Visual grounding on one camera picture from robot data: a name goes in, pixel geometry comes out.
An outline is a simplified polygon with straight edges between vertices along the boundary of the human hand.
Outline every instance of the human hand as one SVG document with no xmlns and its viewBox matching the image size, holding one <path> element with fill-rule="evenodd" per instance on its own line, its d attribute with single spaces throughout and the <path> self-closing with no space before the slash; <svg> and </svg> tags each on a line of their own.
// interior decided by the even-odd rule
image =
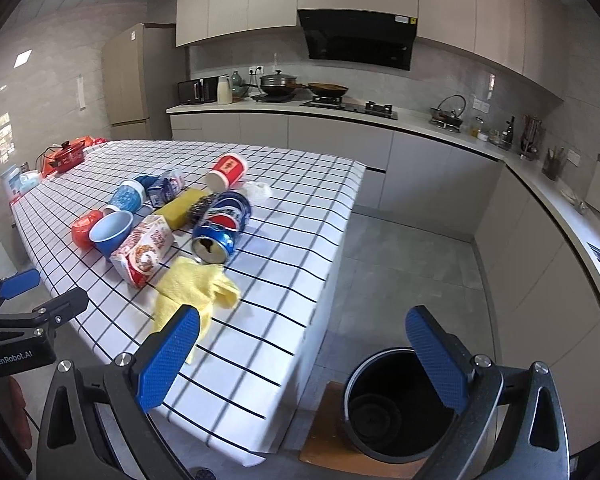
<svg viewBox="0 0 600 480">
<path fill-rule="evenodd" d="M 9 390 L 11 393 L 11 403 L 13 405 L 13 432 L 16 441 L 22 449 L 31 449 L 33 439 L 31 437 L 31 429 L 27 421 L 27 415 L 24 408 L 27 403 L 22 395 L 22 389 L 18 381 L 13 377 L 9 377 Z"/>
</svg>

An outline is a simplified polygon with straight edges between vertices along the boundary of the refrigerator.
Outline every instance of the refrigerator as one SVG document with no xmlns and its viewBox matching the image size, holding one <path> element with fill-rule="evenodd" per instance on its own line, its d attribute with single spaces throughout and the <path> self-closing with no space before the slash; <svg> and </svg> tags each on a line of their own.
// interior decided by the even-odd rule
<svg viewBox="0 0 600 480">
<path fill-rule="evenodd" d="M 102 83 L 112 139 L 171 139 L 166 109 L 178 104 L 184 79 L 174 23 L 138 23 L 107 41 Z"/>
</svg>

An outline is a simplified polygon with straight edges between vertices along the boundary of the range hood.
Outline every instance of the range hood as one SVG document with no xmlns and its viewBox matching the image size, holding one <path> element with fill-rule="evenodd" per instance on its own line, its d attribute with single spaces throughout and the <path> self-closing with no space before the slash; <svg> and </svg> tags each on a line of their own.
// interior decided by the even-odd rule
<svg viewBox="0 0 600 480">
<path fill-rule="evenodd" d="M 417 18 L 345 9 L 298 10 L 311 59 L 409 70 Z"/>
</svg>

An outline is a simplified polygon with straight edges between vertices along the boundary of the blue can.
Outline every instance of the blue can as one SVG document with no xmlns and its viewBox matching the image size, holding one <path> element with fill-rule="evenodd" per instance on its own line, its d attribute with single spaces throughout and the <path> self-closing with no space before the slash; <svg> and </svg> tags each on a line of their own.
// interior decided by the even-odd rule
<svg viewBox="0 0 600 480">
<path fill-rule="evenodd" d="M 251 218 L 251 205 L 236 191 L 220 193 L 193 229 L 193 253 L 208 264 L 224 264 Z"/>
</svg>

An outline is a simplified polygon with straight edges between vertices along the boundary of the trash can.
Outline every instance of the trash can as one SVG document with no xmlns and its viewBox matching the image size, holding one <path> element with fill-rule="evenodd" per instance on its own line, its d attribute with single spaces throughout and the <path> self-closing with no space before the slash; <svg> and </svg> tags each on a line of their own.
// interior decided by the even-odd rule
<svg viewBox="0 0 600 480">
<path fill-rule="evenodd" d="M 342 411 L 353 446 L 393 464 L 429 456 L 455 417 L 412 348 L 382 350 L 361 363 L 347 381 Z"/>
</svg>

